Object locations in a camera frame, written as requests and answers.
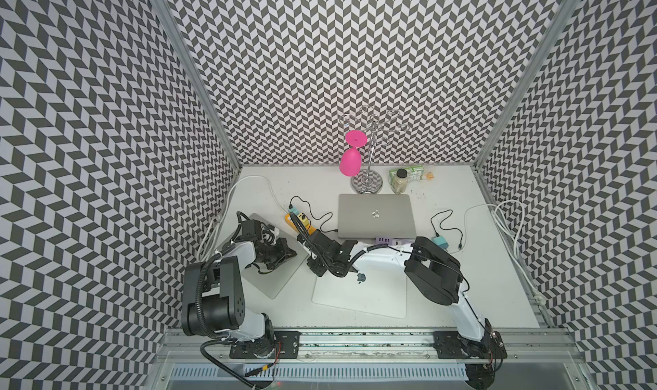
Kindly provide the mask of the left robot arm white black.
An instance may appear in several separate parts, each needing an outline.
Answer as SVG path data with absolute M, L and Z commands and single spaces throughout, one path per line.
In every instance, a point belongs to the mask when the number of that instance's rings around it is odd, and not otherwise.
M 304 258 L 298 243 L 261 218 L 239 211 L 235 231 L 209 253 L 184 272 L 184 334 L 230 345 L 232 358 L 297 357 L 300 333 L 276 331 L 269 316 L 248 309 L 243 276 L 275 298 Z

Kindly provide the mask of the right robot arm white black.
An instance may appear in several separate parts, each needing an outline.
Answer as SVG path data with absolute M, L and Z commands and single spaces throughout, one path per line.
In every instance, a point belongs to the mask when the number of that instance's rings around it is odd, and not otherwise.
M 482 359 L 489 362 L 489 369 L 496 370 L 507 358 L 501 335 L 487 318 L 479 316 L 467 298 L 471 285 L 460 262 L 430 239 L 416 237 L 407 251 L 388 244 L 360 244 L 356 240 L 340 244 L 320 231 L 311 234 L 295 215 L 290 220 L 299 233 L 297 241 L 310 254 L 308 267 L 317 277 L 330 274 L 344 279 L 359 273 L 359 260 L 370 253 L 398 254 L 403 273 L 414 287 L 429 302 L 445 306 L 452 313 L 456 330 L 433 333 L 434 349 L 440 359 Z

